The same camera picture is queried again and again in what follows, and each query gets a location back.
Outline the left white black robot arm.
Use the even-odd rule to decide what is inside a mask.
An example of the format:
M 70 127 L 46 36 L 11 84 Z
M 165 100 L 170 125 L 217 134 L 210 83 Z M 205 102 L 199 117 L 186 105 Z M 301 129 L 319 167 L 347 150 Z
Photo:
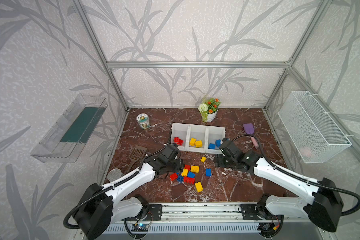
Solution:
M 102 186 L 96 183 L 90 185 L 79 203 L 65 216 L 64 227 L 80 229 L 87 239 L 94 240 L 114 222 L 132 217 L 143 218 L 148 213 L 148 202 L 142 197 L 125 198 L 161 175 L 179 173 L 184 166 L 179 153 L 177 144 L 167 144 L 145 156 L 139 167 L 125 176 Z

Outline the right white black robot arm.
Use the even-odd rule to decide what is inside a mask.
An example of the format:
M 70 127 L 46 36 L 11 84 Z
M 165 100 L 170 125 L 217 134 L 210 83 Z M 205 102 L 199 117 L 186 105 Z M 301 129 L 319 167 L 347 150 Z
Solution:
M 249 173 L 269 180 L 295 194 L 294 197 L 277 197 L 264 194 L 257 204 L 258 215 L 291 216 L 308 219 L 320 229 L 334 233 L 341 217 L 360 210 L 360 195 L 337 188 L 330 179 L 317 180 L 297 174 L 272 162 L 259 146 L 260 152 L 243 152 L 236 146 L 238 138 L 223 138 L 217 162 L 225 168 Z

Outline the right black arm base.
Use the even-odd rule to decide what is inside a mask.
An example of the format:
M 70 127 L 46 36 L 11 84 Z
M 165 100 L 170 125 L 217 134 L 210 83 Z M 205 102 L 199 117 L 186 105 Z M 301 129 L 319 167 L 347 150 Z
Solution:
M 284 218 L 283 215 L 272 215 L 266 209 L 266 200 L 270 197 L 270 194 L 263 194 L 260 201 L 257 203 L 250 204 L 240 204 L 238 207 L 238 212 L 242 214 L 243 220 L 275 220 L 276 217 L 278 220 Z

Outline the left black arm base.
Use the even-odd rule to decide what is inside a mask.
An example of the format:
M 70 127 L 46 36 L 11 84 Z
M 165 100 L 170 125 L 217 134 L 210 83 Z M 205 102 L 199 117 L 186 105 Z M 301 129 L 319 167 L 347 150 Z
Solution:
M 163 205 L 161 204 L 150 204 L 146 201 L 141 195 L 135 195 L 140 203 L 142 204 L 142 209 L 134 217 L 136 220 L 149 220 L 149 221 L 160 221 L 163 213 Z

